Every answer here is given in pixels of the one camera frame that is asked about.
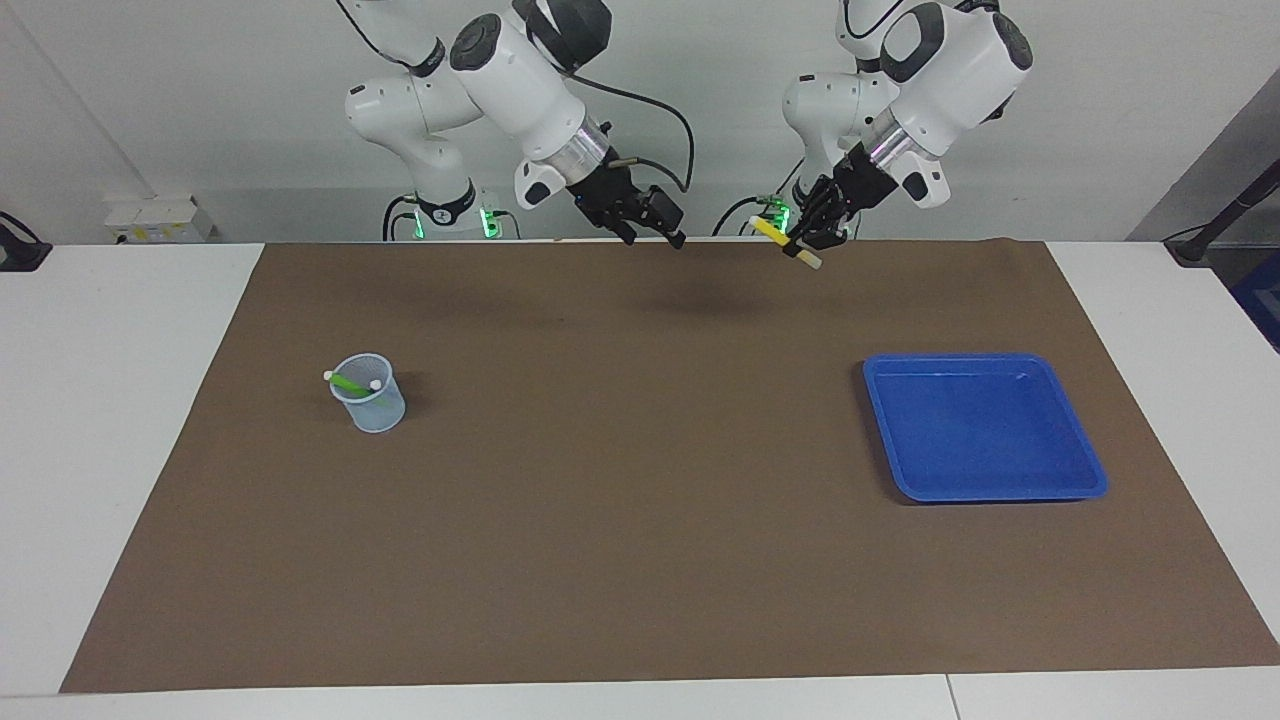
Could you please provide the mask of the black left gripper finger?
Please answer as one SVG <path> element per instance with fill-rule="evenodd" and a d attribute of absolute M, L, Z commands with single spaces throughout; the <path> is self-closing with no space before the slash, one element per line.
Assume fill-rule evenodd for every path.
<path fill-rule="evenodd" d="M 804 217 L 844 217 L 846 200 L 840 183 L 818 176 L 812 187 L 800 193 L 800 210 Z"/>
<path fill-rule="evenodd" d="M 790 231 L 790 243 L 809 251 L 826 251 L 849 240 L 845 210 L 805 210 Z"/>

